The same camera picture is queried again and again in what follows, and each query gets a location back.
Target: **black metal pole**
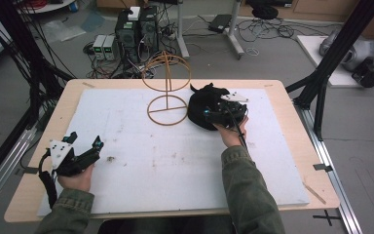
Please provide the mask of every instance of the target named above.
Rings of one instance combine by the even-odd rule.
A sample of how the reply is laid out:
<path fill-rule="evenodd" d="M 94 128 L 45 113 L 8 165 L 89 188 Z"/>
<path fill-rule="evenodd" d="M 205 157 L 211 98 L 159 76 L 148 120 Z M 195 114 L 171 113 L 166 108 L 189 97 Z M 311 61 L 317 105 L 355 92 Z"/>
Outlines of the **black metal pole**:
<path fill-rule="evenodd" d="M 314 130 L 320 140 L 326 86 L 330 75 L 373 18 L 374 0 L 360 0 L 317 69 L 310 76 L 286 87 L 290 93 L 305 86 L 300 96 L 294 99 L 295 105 L 305 109 L 309 109 L 312 101 L 318 96 Z"/>

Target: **cable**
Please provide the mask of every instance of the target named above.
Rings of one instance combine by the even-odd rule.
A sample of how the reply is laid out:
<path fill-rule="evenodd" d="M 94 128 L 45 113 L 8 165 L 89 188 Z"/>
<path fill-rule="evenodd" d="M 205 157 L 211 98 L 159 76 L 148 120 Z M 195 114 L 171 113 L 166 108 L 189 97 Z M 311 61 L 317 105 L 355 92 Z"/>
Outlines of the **cable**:
<path fill-rule="evenodd" d="M 235 116 L 233 115 L 232 111 L 230 110 L 229 107 L 226 107 L 226 110 L 229 112 L 229 115 L 230 115 L 230 118 L 232 118 L 232 121 L 233 121 L 233 124 L 235 125 L 236 129 L 237 129 L 237 132 L 239 134 L 239 140 L 242 144 L 242 146 L 244 148 L 247 148 L 247 144 L 245 143 L 245 138 L 244 138 L 244 134 L 242 133 L 242 130 L 240 128 L 240 125 L 238 124 L 238 122 L 236 121 L 236 118 Z"/>

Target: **green jacket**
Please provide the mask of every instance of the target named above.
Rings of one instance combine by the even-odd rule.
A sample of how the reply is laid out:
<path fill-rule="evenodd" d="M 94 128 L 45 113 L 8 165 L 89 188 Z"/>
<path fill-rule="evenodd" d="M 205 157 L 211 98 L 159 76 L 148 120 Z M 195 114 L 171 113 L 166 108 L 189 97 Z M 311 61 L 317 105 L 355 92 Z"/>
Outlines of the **green jacket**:
<path fill-rule="evenodd" d="M 237 232 L 284 233 L 278 206 L 247 150 L 230 147 L 222 153 L 221 160 L 227 204 Z M 35 233 L 84 233 L 93 201 L 91 193 L 64 189 Z"/>

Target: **desk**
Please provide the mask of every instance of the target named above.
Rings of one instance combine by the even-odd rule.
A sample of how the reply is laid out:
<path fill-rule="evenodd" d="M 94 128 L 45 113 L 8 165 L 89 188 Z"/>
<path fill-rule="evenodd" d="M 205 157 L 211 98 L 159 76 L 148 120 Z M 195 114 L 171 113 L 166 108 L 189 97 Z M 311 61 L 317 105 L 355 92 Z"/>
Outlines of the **desk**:
<path fill-rule="evenodd" d="M 154 87 L 164 86 L 164 80 L 155 79 L 149 81 Z M 184 84 L 185 80 L 172 80 L 173 84 Z M 192 85 L 203 87 L 212 82 L 215 87 L 264 89 L 278 117 L 278 121 L 293 155 L 295 164 L 305 184 L 311 203 L 306 206 L 280 207 L 286 210 L 307 209 L 336 209 L 339 207 L 339 199 L 335 193 L 329 177 L 325 171 L 315 171 L 313 165 L 319 164 L 319 158 L 313 148 L 310 139 L 291 103 L 291 100 L 279 81 L 262 80 L 194 80 Z M 81 93 L 85 89 L 142 89 L 146 88 L 141 80 L 73 80 L 70 81 L 59 100 L 54 114 L 42 135 L 35 150 L 29 167 L 37 168 L 41 156 L 45 153 L 50 139 L 61 139 L 66 133 L 68 125 L 74 115 Z M 45 169 L 51 167 L 47 160 Z M 38 221 L 37 211 L 41 205 L 45 188 L 37 175 L 24 175 L 19 187 L 5 213 L 5 220 L 9 222 Z M 212 211 L 181 211 L 171 214 L 98 214 L 94 218 L 112 217 L 141 217 L 157 215 L 210 215 L 217 214 Z"/>

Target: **white board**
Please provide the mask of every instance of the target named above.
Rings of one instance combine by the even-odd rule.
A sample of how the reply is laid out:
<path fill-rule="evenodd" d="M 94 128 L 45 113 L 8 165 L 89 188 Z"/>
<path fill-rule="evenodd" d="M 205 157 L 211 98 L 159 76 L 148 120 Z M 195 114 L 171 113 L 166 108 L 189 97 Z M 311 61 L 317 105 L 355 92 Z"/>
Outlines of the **white board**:
<path fill-rule="evenodd" d="M 320 44 L 327 36 L 297 36 L 299 44 L 306 54 L 308 54 L 315 66 L 321 62 L 323 57 L 318 52 Z M 329 85 L 334 88 L 359 88 L 361 87 L 352 78 L 352 72 L 347 71 L 342 65 L 338 65 L 329 78 Z"/>
<path fill-rule="evenodd" d="M 247 146 L 280 206 L 308 204 L 290 151 L 264 90 L 230 90 L 250 99 Z M 76 132 L 77 155 L 96 136 L 104 147 L 93 170 L 93 214 L 226 209 L 220 155 L 226 148 L 216 131 L 185 119 L 175 126 L 153 123 L 148 103 L 162 93 L 148 89 L 83 92 L 65 134 Z M 175 93 L 187 103 L 192 91 Z M 172 111 L 180 118 L 185 109 Z M 44 196 L 38 215 L 50 211 Z"/>

